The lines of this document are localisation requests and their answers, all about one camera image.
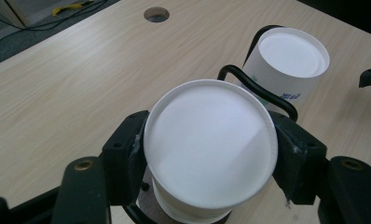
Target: cup rim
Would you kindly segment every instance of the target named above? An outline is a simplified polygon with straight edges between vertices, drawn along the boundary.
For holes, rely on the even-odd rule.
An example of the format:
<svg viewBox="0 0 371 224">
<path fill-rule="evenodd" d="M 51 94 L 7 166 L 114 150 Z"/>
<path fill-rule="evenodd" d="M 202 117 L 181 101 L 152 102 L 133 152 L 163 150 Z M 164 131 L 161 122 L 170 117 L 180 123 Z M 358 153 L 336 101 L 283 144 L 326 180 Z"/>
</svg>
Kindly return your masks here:
<svg viewBox="0 0 371 224">
<path fill-rule="evenodd" d="M 330 64 L 330 55 L 329 55 L 327 49 L 325 48 L 324 44 L 322 42 L 320 42 L 313 35 L 310 35 L 310 34 L 304 32 L 304 31 L 301 31 L 301 30 L 297 30 L 295 28 L 291 28 L 291 27 L 275 27 L 275 28 L 272 28 L 272 29 L 267 30 L 258 39 L 258 43 L 257 43 L 258 49 L 260 49 L 261 43 L 267 37 L 269 37 L 270 35 L 273 35 L 273 34 L 278 34 L 278 33 L 289 34 L 289 35 L 296 35 L 297 37 L 303 38 L 303 39 L 307 40 L 308 42 L 310 42 L 310 44 L 312 44 L 319 51 L 319 53 L 321 54 L 321 56 L 323 58 L 323 68 L 321 69 L 320 72 L 315 72 L 313 74 L 313 76 L 310 76 L 310 77 L 294 76 L 294 75 L 289 74 L 287 72 L 284 72 L 284 71 L 282 71 L 280 69 L 277 69 L 276 67 L 272 66 L 269 63 L 269 65 L 272 66 L 274 69 L 280 71 L 281 73 L 284 73 L 285 75 L 287 75 L 289 77 L 304 78 L 304 79 L 318 77 L 318 76 L 322 75 L 328 69 L 329 64 Z M 260 55 L 261 55 L 261 57 L 266 62 L 268 62 L 266 56 L 263 53 L 260 52 Z"/>
</svg>

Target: table surface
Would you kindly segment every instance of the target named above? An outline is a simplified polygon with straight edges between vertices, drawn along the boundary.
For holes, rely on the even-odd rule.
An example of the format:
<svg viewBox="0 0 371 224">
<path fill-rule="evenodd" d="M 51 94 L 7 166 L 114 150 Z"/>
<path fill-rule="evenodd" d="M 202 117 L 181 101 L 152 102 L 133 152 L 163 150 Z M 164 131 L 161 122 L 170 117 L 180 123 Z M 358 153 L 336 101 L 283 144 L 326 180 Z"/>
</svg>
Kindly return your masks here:
<svg viewBox="0 0 371 224">
<path fill-rule="evenodd" d="M 150 7 L 171 16 L 149 22 Z M 99 155 L 129 114 L 226 64 L 242 66 L 270 24 L 314 35 L 331 57 L 298 124 L 327 145 L 328 159 L 371 165 L 371 87 L 358 88 L 371 68 L 370 34 L 295 0 L 123 0 L 0 63 L 0 196 L 13 207 L 59 186 L 65 166 Z M 286 206 L 271 178 L 227 223 L 319 223 L 318 202 Z M 113 210 L 114 223 L 131 223 Z"/>
</svg>

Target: round hole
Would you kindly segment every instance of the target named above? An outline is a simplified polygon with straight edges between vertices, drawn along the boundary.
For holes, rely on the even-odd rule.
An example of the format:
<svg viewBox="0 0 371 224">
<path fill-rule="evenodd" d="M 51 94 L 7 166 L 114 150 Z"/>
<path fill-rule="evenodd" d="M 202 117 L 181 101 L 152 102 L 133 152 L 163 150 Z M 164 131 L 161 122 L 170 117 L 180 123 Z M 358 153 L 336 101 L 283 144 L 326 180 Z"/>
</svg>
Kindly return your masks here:
<svg viewBox="0 0 371 224">
<path fill-rule="evenodd" d="M 92 167 L 92 164 L 93 164 L 93 161 L 91 160 L 80 161 L 75 165 L 75 170 L 77 171 L 88 170 L 90 167 Z"/>
<path fill-rule="evenodd" d="M 356 171 L 363 170 L 363 166 L 358 161 L 342 160 L 341 163 L 346 168 L 349 168 L 352 170 L 356 170 Z"/>
<path fill-rule="evenodd" d="M 151 22 L 163 22 L 169 18 L 169 11 L 163 7 L 151 7 L 144 12 L 144 18 Z"/>
</svg>

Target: cup bottom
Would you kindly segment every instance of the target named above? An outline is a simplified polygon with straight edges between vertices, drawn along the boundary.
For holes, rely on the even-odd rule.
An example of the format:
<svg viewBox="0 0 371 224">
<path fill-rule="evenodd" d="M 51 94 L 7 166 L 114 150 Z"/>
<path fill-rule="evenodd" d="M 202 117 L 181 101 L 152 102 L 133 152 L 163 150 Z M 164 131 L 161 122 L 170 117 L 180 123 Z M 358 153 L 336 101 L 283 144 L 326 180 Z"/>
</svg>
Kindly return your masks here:
<svg viewBox="0 0 371 224">
<path fill-rule="evenodd" d="M 217 222 L 224 217 L 226 217 L 231 210 L 227 210 L 224 213 L 220 213 L 219 215 L 216 215 L 214 217 L 208 216 L 208 217 L 197 217 L 193 216 L 194 214 L 188 214 L 184 211 L 180 211 L 179 209 L 175 208 L 173 205 L 167 202 L 165 200 L 165 197 L 162 195 L 162 190 L 160 187 L 158 187 L 153 179 L 153 189 L 154 189 L 154 195 L 156 196 L 156 199 L 158 201 L 159 206 L 162 208 L 162 210 L 171 218 L 178 222 L 182 223 L 189 223 L 189 224 L 210 224 Z"/>
</svg>

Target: white paper cup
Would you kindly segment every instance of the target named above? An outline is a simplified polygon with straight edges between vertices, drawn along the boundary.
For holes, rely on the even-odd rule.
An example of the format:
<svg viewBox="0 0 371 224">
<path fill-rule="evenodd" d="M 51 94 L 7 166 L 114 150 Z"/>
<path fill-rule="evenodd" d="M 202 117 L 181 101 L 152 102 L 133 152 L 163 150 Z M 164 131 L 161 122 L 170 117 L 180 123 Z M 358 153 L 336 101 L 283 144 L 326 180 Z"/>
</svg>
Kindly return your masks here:
<svg viewBox="0 0 371 224">
<path fill-rule="evenodd" d="M 261 103 L 218 80 L 164 95 L 144 129 L 144 154 L 162 209 L 184 223 L 213 223 L 253 197 L 276 165 L 277 136 Z"/>
<path fill-rule="evenodd" d="M 263 88 L 298 107 L 329 63 L 324 45 L 312 35 L 292 28 L 273 28 L 261 35 L 242 70 Z M 258 99 L 267 109 L 274 108 Z"/>
</svg>

